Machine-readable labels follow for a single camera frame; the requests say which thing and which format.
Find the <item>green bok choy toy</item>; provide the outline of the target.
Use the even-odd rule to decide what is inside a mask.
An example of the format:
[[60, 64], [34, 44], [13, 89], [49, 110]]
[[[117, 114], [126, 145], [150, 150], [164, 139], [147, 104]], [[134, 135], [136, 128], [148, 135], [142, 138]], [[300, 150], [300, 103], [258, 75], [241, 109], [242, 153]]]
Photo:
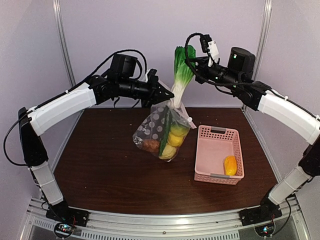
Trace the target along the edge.
[[171, 100], [173, 107], [176, 109], [179, 109], [181, 107], [184, 91], [194, 76], [194, 73], [188, 67], [185, 60], [185, 48], [183, 46], [177, 46], [174, 51], [174, 82], [171, 88], [171, 92], [174, 94], [174, 97]]

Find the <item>green cucumber toy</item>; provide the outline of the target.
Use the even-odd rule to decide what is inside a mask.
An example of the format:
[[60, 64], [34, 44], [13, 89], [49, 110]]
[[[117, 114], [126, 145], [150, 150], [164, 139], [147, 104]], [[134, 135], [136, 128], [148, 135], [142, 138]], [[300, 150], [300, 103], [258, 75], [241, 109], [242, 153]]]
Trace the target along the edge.
[[172, 121], [172, 114], [171, 114], [170, 108], [168, 106], [166, 106], [164, 110], [165, 110], [164, 133], [163, 133], [161, 141], [160, 141], [158, 156], [162, 155], [162, 152], [167, 144], [168, 135], [169, 135], [169, 131], [170, 131], [170, 125], [171, 125], [171, 121]]

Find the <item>clear zip top bag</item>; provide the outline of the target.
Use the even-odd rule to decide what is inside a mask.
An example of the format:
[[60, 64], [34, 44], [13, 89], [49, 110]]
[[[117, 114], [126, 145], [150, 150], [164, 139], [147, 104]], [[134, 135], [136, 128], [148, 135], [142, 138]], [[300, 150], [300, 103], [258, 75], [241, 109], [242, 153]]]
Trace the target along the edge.
[[140, 150], [170, 162], [178, 154], [189, 131], [195, 128], [184, 104], [175, 108], [173, 101], [168, 100], [151, 106], [149, 116], [139, 125], [132, 140]]

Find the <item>yellow lemon toy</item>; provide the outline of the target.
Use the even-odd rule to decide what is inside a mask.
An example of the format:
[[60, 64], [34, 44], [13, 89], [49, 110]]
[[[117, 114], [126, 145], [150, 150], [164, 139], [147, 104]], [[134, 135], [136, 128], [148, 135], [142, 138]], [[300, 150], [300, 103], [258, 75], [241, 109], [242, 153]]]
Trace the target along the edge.
[[180, 147], [184, 142], [183, 136], [176, 136], [172, 132], [169, 132], [167, 143], [172, 147]]
[[170, 132], [177, 137], [185, 137], [189, 133], [189, 128], [181, 124], [172, 124]]

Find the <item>brown croissant toy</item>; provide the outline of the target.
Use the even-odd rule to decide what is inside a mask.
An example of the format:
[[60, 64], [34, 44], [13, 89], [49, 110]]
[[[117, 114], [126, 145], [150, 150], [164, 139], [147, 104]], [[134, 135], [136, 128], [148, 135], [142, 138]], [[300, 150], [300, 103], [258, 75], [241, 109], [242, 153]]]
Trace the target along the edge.
[[145, 139], [142, 142], [142, 149], [147, 152], [156, 154], [159, 152], [160, 142], [155, 139]]

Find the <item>pale yellow walnut-shaped toy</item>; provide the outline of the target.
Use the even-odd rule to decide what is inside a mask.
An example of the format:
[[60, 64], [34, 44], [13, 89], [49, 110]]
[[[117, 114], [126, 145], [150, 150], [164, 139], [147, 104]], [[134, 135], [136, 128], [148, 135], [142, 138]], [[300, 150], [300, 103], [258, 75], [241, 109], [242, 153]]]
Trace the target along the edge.
[[170, 161], [175, 157], [177, 149], [177, 147], [171, 146], [170, 144], [166, 144], [159, 158], [162, 160]]

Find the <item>pink plastic basket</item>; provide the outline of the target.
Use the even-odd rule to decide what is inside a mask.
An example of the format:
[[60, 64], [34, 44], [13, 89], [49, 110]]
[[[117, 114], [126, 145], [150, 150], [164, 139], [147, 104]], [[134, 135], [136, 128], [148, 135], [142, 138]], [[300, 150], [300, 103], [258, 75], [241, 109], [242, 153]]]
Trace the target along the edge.
[[[235, 159], [236, 172], [226, 173], [225, 160]], [[194, 166], [194, 180], [198, 182], [236, 185], [245, 176], [239, 132], [233, 128], [200, 125]]]

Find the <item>orange mango toy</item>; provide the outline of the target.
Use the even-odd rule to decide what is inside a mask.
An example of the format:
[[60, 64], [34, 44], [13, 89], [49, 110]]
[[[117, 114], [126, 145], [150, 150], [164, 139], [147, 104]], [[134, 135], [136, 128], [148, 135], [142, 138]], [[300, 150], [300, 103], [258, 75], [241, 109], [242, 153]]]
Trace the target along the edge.
[[227, 156], [224, 160], [224, 173], [228, 176], [235, 176], [237, 173], [237, 160], [233, 155]]

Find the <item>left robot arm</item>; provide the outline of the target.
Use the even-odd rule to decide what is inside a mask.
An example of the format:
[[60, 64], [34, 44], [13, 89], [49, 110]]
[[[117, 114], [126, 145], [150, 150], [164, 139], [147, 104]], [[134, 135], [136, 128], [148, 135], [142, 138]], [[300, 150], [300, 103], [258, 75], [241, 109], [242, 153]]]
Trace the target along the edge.
[[30, 109], [21, 108], [19, 136], [24, 162], [35, 177], [52, 213], [61, 222], [72, 218], [72, 211], [48, 163], [48, 154], [41, 139], [48, 129], [71, 115], [118, 97], [140, 100], [143, 107], [151, 107], [170, 100], [174, 94], [159, 81], [156, 69], [147, 69], [127, 50], [107, 57], [109, 69], [101, 75], [95, 69], [84, 80], [65, 92]]

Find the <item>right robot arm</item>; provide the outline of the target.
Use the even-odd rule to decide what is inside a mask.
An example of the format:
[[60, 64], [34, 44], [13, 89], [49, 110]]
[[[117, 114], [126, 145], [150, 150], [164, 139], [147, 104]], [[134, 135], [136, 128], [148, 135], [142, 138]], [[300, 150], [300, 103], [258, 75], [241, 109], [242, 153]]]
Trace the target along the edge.
[[251, 79], [256, 57], [249, 51], [232, 47], [226, 67], [210, 55], [191, 58], [186, 64], [203, 84], [225, 87], [233, 97], [254, 111], [273, 117], [298, 133], [309, 144], [302, 159], [261, 200], [256, 210], [259, 220], [268, 220], [276, 207], [320, 174], [320, 118], [280, 95], [269, 85]]

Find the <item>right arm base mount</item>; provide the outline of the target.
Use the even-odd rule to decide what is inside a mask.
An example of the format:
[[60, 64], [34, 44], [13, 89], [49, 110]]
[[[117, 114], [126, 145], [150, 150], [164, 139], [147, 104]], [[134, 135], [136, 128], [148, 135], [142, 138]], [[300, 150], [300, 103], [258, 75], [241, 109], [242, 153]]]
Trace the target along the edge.
[[279, 218], [283, 215], [278, 206], [269, 207], [267, 205], [245, 208], [238, 214], [243, 226], [256, 225], [259, 223], [272, 221], [274, 218]]

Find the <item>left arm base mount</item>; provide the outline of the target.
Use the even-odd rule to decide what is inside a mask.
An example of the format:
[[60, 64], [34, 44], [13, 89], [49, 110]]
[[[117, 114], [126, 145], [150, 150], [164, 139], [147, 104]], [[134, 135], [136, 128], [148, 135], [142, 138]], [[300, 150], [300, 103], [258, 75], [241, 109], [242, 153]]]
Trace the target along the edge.
[[89, 219], [89, 212], [86, 210], [80, 210], [76, 208], [70, 208], [70, 217], [58, 217], [51, 210], [47, 210], [45, 214], [46, 218], [55, 220], [60, 223], [66, 223], [72, 226], [86, 227]]

